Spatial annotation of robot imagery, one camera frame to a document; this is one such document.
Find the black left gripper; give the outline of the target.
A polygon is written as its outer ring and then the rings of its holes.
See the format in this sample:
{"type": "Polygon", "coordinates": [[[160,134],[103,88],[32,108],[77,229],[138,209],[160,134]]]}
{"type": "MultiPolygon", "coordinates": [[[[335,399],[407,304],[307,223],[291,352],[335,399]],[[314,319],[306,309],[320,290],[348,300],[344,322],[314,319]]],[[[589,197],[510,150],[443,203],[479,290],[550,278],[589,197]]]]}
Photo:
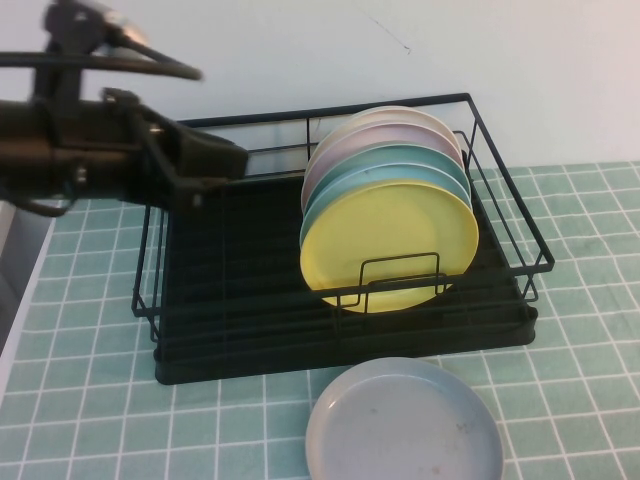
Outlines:
{"type": "Polygon", "coordinates": [[[234,142],[176,123],[130,91],[106,88],[102,100],[132,140],[125,201],[192,211],[245,177],[249,153],[234,142]]]}

